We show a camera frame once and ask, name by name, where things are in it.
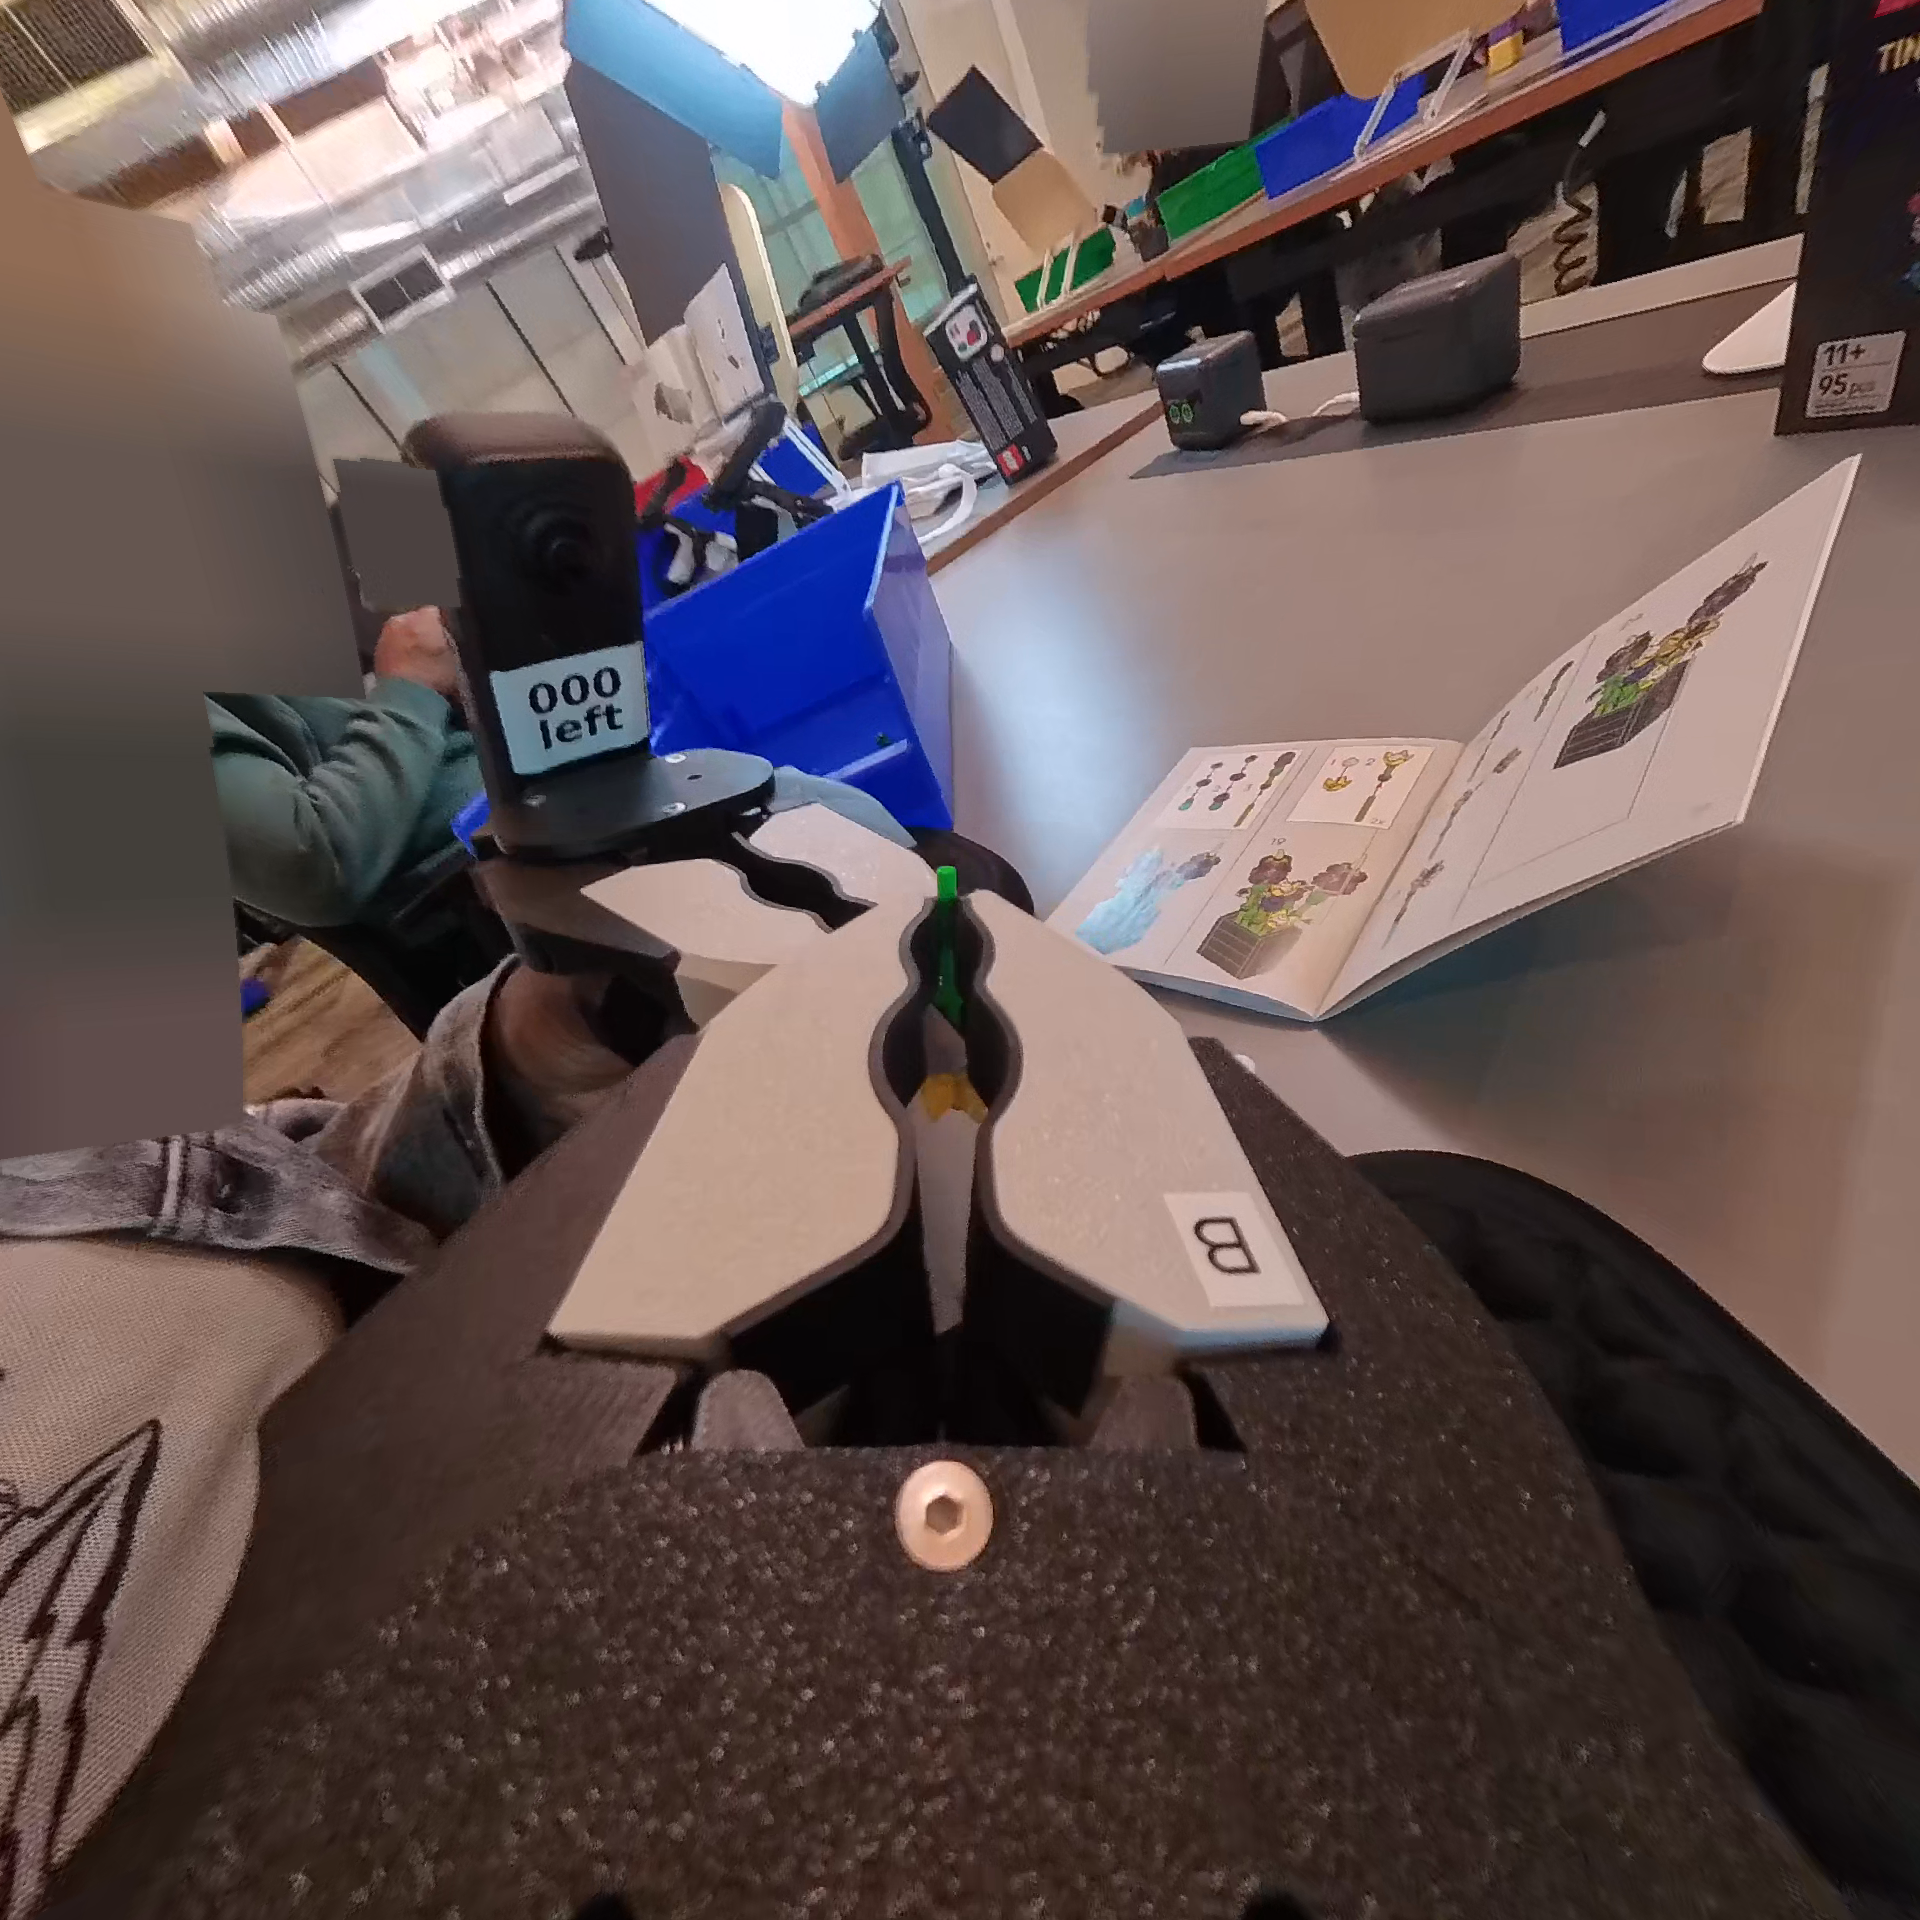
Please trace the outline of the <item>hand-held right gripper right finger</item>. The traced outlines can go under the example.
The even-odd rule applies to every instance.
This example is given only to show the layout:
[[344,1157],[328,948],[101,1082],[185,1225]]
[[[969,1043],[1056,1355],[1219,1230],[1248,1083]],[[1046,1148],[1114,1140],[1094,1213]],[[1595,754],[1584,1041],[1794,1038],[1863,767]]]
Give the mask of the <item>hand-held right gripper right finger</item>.
[[1334,1316],[1175,1018],[998,895],[965,927],[967,1354],[1082,1441],[1131,1381],[1320,1346]]

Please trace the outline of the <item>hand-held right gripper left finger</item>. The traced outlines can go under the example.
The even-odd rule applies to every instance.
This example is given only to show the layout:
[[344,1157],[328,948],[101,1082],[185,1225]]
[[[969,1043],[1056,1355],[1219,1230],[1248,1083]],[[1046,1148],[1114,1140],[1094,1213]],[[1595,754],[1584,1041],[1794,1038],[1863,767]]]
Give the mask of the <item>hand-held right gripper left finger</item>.
[[910,1107],[933,900],[879,905],[709,1022],[546,1322],[562,1354],[766,1377],[835,1443],[939,1431]]

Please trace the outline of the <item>toy flower with green stem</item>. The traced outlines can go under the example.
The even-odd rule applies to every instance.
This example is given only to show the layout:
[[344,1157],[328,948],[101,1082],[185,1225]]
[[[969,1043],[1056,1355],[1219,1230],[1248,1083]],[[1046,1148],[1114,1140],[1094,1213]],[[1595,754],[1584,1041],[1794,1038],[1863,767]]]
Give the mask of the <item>toy flower with green stem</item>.
[[989,1107],[971,1083],[967,1051],[969,1006],[959,967],[959,877],[952,863],[935,868],[933,899],[933,988],[925,1023],[927,1069],[919,1111],[927,1119],[959,1116],[971,1125],[989,1117]]

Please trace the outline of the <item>person's left forearm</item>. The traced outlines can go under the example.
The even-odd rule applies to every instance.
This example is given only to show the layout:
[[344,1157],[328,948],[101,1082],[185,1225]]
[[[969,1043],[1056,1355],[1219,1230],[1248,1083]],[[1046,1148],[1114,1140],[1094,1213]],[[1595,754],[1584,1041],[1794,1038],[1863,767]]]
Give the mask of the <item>person's left forearm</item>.
[[459,993],[414,1061],[355,1100],[286,1097],[216,1131],[10,1159],[5,1250],[131,1242],[410,1275],[510,1180],[488,1041],[518,972]]

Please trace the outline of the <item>grey desk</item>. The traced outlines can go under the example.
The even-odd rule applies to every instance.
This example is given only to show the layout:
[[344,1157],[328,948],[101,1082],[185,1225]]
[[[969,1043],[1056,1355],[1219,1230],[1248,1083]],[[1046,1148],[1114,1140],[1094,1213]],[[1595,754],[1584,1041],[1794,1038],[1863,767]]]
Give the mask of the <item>grey desk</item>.
[[1149,418],[935,573],[961,830],[1043,907],[1191,747],[1471,735],[1541,662],[1857,453],[1746,823],[1328,1027],[1182,1004],[1349,1155],[1525,1170],[1678,1265],[1917,1475],[1917,427],[1767,390],[1143,468]]

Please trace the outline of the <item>person's left hand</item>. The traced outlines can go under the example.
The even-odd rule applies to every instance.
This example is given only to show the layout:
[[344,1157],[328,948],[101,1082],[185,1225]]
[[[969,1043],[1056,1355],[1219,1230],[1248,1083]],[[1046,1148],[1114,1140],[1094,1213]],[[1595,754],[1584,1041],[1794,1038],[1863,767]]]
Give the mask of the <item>person's left hand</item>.
[[560,977],[510,962],[483,1029],[495,1126],[560,1135],[598,1116],[665,1043],[689,1031],[682,1006],[616,974]]

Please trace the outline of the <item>blue plastic bin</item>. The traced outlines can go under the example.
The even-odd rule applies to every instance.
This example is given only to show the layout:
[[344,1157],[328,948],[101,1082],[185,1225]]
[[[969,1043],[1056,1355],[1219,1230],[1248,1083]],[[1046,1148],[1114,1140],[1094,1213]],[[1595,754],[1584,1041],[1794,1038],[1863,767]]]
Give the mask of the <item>blue plastic bin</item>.
[[608,534],[578,511],[535,529],[535,561],[504,551],[467,607],[496,807],[642,747],[726,749],[853,786],[905,830],[953,827],[953,645],[897,486],[673,597],[635,511]]

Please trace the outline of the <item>white cloth bag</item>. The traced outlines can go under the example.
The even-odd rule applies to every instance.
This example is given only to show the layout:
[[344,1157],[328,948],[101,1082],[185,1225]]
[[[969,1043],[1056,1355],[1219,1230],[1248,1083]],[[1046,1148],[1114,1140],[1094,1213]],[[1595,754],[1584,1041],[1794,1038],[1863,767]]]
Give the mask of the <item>white cloth bag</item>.
[[981,453],[952,447],[919,447],[875,455],[862,465],[859,494],[895,486],[903,497],[907,523],[927,561],[971,539],[986,521],[1006,506],[1009,486]]

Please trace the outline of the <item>black office chair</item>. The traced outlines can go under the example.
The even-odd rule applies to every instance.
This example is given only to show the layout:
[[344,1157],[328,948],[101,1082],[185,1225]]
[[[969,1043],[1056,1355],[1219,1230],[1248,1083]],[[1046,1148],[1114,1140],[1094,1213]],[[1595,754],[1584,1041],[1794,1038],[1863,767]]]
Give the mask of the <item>black office chair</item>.
[[798,306],[785,316],[795,359],[808,363],[824,341],[840,333],[853,351],[853,387],[869,415],[843,433],[840,459],[859,465],[867,453],[917,443],[935,413],[905,363],[901,301],[905,268],[879,253],[840,261],[819,271]]

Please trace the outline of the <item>small grey cube device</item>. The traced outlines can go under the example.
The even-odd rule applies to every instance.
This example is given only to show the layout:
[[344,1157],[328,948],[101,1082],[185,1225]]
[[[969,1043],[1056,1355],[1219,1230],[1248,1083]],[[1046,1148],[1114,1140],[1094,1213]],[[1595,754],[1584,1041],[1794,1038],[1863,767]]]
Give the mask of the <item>small grey cube device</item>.
[[1237,330],[1159,361],[1154,387],[1178,450],[1221,450],[1267,423],[1257,335]]

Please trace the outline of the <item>black quilted pad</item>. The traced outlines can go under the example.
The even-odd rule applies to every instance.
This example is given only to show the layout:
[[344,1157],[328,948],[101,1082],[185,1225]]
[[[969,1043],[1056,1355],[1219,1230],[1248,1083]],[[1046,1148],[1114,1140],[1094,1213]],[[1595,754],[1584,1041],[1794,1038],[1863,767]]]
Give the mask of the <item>black quilted pad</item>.
[[1918,1492],[1626,1225],[1429,1149],[1361,1170],[1506,1330],[1721,1734],[1851,1915],[1918,1915]]

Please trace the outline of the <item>dark grey case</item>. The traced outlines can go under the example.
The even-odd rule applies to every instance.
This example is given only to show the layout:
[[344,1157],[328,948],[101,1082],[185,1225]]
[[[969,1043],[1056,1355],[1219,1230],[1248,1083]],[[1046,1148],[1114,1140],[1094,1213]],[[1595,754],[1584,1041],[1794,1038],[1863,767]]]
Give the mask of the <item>dark grey case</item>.
[[1352,324],[1359,415],[1401,426],[1473,410],[1517,387],[1520,261],[1498,253],[1392,289]]

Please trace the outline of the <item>long wooden table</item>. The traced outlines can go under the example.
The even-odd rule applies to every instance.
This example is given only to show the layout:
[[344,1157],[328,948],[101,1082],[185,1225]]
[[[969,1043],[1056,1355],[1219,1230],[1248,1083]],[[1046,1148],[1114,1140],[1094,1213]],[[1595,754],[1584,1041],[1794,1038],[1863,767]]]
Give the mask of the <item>long wooden table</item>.
[[1733,33],[1761,13],[1762,3],[1670,3],[1630,18],[1619,33],[1574,54],[1566,54],[1562,38],[1551,35],[1501,78],[1441,86],[1433,93],[1441,103],[1435,109],[1423,107],[1390,140],[1359,146],[1341,166],[1278,199],[1243,204],[1170,245],[1165,257],[1131,269],[1109,269],[1040,314],[1022,318],[1011,326],[1009,345],[1022,351],[1064,348],[1075,332],[1091,330],[1127,300],[1274,242],[1330,210],[1363,204],[1401,175],[1421,174],[1489,137],[1584,101],[1647,66]]

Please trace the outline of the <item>white monitor stand foot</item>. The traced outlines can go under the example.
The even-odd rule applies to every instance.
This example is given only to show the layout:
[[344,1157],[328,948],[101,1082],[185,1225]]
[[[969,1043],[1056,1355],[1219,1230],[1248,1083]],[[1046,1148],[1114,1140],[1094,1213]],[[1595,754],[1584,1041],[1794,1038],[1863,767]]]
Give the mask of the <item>white monitor stand foot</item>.
[[1797,284],[1790,281],[1778,294],[1757,308],[1733,332],[1728,332],[1715,348],[1701,357],[1705,378],[1762,378],[1785,370],[1789,345],[1793,335],[1793,303]]

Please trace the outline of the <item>black toy set box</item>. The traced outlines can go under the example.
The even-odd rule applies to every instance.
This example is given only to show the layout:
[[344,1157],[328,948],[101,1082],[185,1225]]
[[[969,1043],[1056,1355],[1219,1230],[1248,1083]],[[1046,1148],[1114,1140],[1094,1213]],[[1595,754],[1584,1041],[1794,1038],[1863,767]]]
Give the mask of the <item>black toy set box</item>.
[[1918,4],[1843,4],[1774,435],[1918,421]]

